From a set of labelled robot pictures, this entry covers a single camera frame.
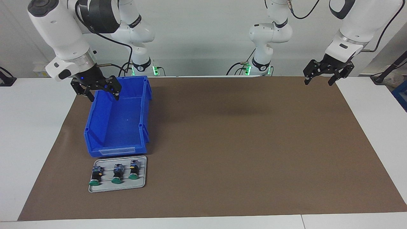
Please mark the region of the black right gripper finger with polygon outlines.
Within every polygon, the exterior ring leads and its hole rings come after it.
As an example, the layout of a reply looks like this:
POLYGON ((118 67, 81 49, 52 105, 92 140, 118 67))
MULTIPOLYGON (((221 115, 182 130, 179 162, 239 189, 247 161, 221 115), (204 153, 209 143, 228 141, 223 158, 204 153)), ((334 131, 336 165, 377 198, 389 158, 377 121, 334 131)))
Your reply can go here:
POLYGON ((75 91, 77 95, 82 95, 84 97, 87 97, 91 102, 94 102, 94 95, 91 92, 91 87, 90 86, 83 86, 77 79, 73 78, 71 80, 71 87, 75 91))
POLYGON ((119 100, 122 86, 115 76, 105 78, 101 86, 103 91, 112 94, 115 100, 119 100))

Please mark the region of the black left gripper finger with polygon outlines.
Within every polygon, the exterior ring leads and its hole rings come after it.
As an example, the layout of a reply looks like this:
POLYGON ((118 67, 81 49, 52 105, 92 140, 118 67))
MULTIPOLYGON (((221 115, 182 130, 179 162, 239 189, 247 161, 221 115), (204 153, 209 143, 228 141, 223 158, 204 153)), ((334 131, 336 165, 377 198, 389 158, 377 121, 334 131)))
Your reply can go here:
POLYGON ((330 78, 330 80, 328 80, 328 85, 332 86, 336 81, 348 77, 348 75, 352 72, 354 67, 355 66, 354 66, 353 62, 349 62, 346 64, 346 66, 344 66, 341 69, 332 68, 333 76, 330 78))
POLYGON ((305 77, 304 83, 308 85, 314 77, 324 74, 324 69, 324 62, 312 59, 303 70, 305 77))

